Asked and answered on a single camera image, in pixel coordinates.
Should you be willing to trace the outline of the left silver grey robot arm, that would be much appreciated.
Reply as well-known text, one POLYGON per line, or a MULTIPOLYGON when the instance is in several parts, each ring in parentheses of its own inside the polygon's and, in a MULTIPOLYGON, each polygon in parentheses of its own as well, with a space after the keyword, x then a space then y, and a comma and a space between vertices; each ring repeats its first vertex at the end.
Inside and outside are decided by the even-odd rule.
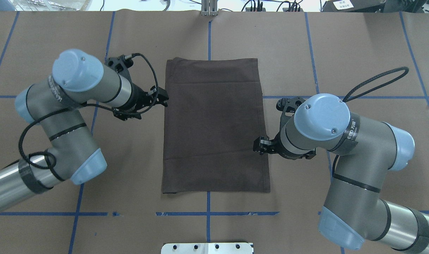
POLYGON ((18 141, 20 158, 0 171, 0 213, 56 185, 76 185, 107 169, 101 148, 80 109, 97 107, 125 121, 160 104, 169 96, 158 82, 149 91, 135 85, 129 73, 141 53, 98 58, 80 49, 67 49, 54 61, 51 74, 15 99, 27 123, 18 141))

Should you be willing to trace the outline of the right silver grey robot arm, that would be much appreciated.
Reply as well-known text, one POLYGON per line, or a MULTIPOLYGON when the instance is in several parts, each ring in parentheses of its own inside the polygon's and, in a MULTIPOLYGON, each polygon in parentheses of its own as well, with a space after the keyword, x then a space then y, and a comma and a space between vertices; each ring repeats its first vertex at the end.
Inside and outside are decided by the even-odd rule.
POLYGON ((405 254, 429 254, 429 215, 380 198, 390 171, 405 168, 415 142, 405 130, 352 113, 339 97, 281 99, 280 130, 254 141, 253 151, 311 159, 317 148, 338 156, 321 209, 319 232, 345 249, 368 241, 405 254))

